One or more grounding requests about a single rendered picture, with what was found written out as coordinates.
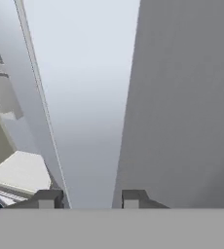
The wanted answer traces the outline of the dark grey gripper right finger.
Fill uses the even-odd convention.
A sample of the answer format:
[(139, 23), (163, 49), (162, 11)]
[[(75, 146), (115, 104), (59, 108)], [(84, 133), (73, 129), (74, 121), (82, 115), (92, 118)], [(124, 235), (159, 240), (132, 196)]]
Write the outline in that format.
[(145, 190), (122, 190), (123, 209), (166, 208), (165, 205), (151, 199)]

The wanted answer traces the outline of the grey fridge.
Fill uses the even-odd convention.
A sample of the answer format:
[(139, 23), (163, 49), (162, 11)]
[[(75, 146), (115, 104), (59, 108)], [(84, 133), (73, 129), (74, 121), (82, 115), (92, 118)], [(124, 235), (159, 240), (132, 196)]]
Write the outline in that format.
[(141, 0), (113, 207), (224, 208), (224, 0)]

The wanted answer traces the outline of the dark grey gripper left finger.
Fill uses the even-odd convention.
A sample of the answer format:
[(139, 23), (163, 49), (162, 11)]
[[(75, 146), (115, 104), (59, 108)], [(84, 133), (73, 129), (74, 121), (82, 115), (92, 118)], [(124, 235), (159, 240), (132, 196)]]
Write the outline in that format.
[(9, 208), (57, 209), (63, 208), (63, 190), (40, 190), (33, 197), (12, 205)]

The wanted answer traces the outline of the white octagonal block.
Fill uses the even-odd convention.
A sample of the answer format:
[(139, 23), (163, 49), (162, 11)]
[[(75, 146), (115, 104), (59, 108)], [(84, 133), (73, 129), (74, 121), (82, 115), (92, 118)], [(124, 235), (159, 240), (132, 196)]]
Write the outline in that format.
[(0, 163), (0, 187), (34, 195), (48, 190), (52, 180), (41, 155), (15, 151)]

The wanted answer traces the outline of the white tall cupboard panel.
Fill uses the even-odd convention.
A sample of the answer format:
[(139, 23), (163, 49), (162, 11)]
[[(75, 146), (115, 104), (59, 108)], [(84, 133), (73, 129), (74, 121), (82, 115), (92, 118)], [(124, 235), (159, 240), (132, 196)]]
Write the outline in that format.
[(35, 145), (71, 208), (23, 0), (0, 0), (0, 54)]

